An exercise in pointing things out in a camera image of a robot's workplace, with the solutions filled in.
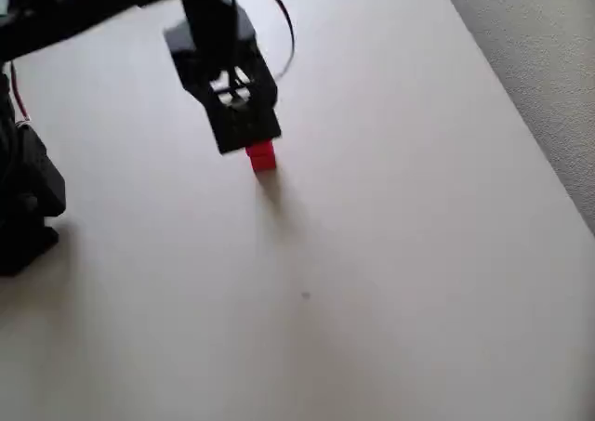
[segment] wire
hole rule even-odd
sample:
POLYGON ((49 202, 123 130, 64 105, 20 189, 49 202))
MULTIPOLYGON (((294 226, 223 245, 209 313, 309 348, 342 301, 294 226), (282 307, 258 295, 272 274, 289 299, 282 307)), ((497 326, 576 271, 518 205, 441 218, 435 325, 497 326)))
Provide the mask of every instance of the wire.
POLYGON ((277 6, 281 9, 281 12, 283 12, 285 21, 287 22, 287 26, 289 27, 289 33, 291 34, 291 53, 289 54, 289 59, 287 59, 287 62, 285 63, 285 66, 283 67, 281 72, 275 75, 275 80, 280 81, 289 71, 289 68, 291 67, 291 64, 294 61, 294 56, 296 55, 296 32, 294 30, 294 25, 291 21, 291 17, 289 16, 289 11, 287 10, 287 7, 285 7, 283 0, 275 0, 275 3, 277 3, 277 6))
POLYGON ((17 105, 19 106, 20 114, 22 114, 24 121, 31 121, 31 117, 29 117, 29 113, 27 113, 25 104, 22 101, 22 97, 20 96, 19 83, 17 81, 17 68, 15 68, 14 61, 10 62, 10 83, 12 84, 12 94, 15 96, 15 100, 17 101, 17 105))
MULTIPOLYGON (((287 72, 289 71, 289 68, 291 67, 291 64, 294 61, 294 56, 296 55, 296 32, 294 29, 294 24, 291 20, 291 16, 289 15, 289 11, 287 10, 287 7, 285 6, 283 0, 275 0, 275 3, 281 9, 281 12, 283 13, 284 18, 285 18, 285 22, 287 23, 287 27, 289 28, 289 34, 291 35, 291 53, 289 54, 289 58, 287 59, 287 62, 285 63, 285 66, 283 67, 283 69, 278 74, 273 76, 275 81, 279 82, 287 74, 287 72)), ((237 11, 236 0, 231 0, 231 4, 232 4, 233 8, 237 11)), ((237 34, 237 14, 236 14, 236 20, 235 20, 235 29, 236 29, 236 34, 237 34)), ((228 72, 228 75, 229 75, 229 81, 228 81, 229 86, 217 89, 215 91, 215 94, 218 94, 218 95, 231 94, 232 96, 236 97, 237 91, 239 89, 246 88, 246 87, 253 85, 252 82, 248 82, 248 83, 242 82, 238 78, 237 73, 235 72, 235 67, 233 67, 233 69, 228 72)))

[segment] table surface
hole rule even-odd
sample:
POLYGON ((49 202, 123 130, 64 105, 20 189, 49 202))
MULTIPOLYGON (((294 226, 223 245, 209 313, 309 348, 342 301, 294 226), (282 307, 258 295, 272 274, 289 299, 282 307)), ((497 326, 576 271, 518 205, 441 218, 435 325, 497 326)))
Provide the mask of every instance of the table surface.
POLYGON ((69 208, 0 283, 2 419, 584 419, 595 243, 452 5, 286 3, 276 175, 218 155, 176 1, 18 61, 69 208))

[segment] textured wall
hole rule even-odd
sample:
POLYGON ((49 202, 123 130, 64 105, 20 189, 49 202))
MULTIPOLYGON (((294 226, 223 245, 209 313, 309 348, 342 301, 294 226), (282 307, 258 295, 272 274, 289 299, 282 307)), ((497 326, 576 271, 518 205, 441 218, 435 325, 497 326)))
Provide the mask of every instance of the textured wall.
POLYGON ((595 231, 595 0, 452 0, 595 231))

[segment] red block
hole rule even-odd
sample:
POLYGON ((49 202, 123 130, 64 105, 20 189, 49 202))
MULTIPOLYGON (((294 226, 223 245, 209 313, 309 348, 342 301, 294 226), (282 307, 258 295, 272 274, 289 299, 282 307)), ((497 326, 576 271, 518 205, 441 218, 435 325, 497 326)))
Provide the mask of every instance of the red block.
POLYGON ((255 156, 270 156, 275 154, 274 148, 272 147, 272 140, 267 142, 260 142, 259 144, 254 144, 252 147, 248 147, 245 149, 245 152, 248 156, 255 157, 255 156))
POLYGON ((252 147, 245 149, 245 152, 250 157, 250 162, 252 163, 252 168, 255 172, 274 170, 277 168, 272 141, 255 144, 252 147))

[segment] red wire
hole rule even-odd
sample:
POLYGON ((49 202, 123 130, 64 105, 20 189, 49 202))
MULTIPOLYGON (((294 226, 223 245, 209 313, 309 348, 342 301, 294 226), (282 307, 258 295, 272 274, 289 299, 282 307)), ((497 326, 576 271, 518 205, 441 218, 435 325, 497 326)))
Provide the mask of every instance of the red wire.
POLYGON ((25 104, 22 101, 19 92, 19 84, 17 83, 17 69, 15 68, 14 61, 10 62, 10 83, 12 84, 12 94, 17 101, 17 105, 19 106, 20 114, 25 119, 25 121, 30 121, 31 118, 29 117, 29 113, 27 113, 27 109, 25 108, 25 104))

